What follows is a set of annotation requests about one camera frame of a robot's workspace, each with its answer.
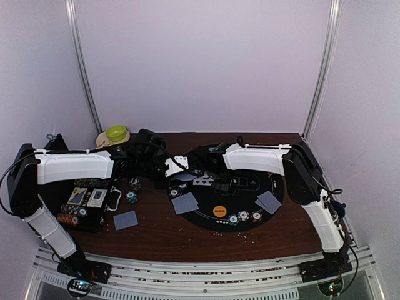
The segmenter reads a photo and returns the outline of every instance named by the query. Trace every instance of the brown tabletop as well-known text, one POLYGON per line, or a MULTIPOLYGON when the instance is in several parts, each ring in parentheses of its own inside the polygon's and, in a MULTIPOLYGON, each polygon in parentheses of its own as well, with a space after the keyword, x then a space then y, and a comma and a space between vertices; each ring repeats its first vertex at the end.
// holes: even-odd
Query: brown tabletop
MULTIPOLYGON (((162 134, 169 151, 184 154, 198 145, 236 141, 236 133, 162 134)), ((245 143, 275 145, 293 143, 298 134, 242 134, 245 143)), ((69 231, 83 251, 116 258, 147 261, 211 263, 283 258, 322 251, 311 220, 301 206, 287 195, 276 215, 246 232, 218 233, 201 229, 177 216, 166 191, 155 190, 153 182, 141 179, 139 201, 121 199, 117 212, 108 213, 99 234, 69 231), (135 210, 139 225, 116 231, 113 216, 135 210)), ((124 193, 129 187, 119 184, 124 193)))

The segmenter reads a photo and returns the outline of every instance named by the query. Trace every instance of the white wall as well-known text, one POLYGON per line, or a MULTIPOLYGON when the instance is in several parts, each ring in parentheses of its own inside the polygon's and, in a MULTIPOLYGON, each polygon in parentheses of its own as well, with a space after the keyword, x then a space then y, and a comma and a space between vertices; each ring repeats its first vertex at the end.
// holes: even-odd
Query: white wall
POLYGON ((80 0, 103 127, 301 132, 329 0, 80 0))
POLYGON ((347 0, 311 145, 400 299, 400 2, 347 0))
MULTIPOLYGON (((65 2, 0 1, 0 172, 22 143, 63 133, 71 148, 93 147, 65 2)), ((8 206, 5 189, 2 201, 8 206)), ((21 299, 38 250, 31 230, 0 211, 0 299, 21 299)))

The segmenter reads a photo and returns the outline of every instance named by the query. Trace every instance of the orange circle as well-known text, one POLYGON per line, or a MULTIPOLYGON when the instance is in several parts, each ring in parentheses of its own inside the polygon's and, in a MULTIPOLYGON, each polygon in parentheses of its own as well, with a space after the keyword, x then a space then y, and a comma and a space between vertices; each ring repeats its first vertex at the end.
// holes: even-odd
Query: orange circle
POLYGON ((226 208, 221 205, 214 207, 212 212, 217 218, 223 218, 226 216, 226 208))

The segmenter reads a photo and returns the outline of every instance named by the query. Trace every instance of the stack of poker chips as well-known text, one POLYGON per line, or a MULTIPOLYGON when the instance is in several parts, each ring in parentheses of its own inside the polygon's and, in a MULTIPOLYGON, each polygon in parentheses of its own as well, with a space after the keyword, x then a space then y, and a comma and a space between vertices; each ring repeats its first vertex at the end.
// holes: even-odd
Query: stack of poker chips
POLYGON ((138 201, 138 195, 134 191, 129 191, 126 194, 126 199, 129 203, 133 204, 138 201))
POLYGON ((76 205, 63 204, 60 210, 63 214, 72 214, 78 217, 86 217, 88 215, 87 209, 76 205))
POLYGON ((97 178, 84 178, 75 179, 74 185, 76 188, 95 188, 95 189, 107 189, 110 180, 101 180, 97 178))
POLYGON ((131 180, 129 180, 128 183, 129 183, 129 186, 131 187, 131 189, 135 192, 137 192, 141 188, 140 181, 136 177, 133 177, 131 180))
POLYGON ((62 224, 68 224, 72 226, 77 226, 79 224, 78 217, 73 216, 72 214, 58 214, 57 221, 62 224))

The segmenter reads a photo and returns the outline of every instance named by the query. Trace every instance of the green bowl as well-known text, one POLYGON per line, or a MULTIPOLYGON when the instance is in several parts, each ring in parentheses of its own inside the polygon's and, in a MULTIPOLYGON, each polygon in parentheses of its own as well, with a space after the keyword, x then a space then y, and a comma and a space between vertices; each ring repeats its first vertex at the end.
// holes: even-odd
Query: green bowl
POLYGON ((123 125, 115 125, 111 126, 109 129, 106 130, 107 138, 111 142, 118 142, 125 137, 126 134, 126 127, 123 125))

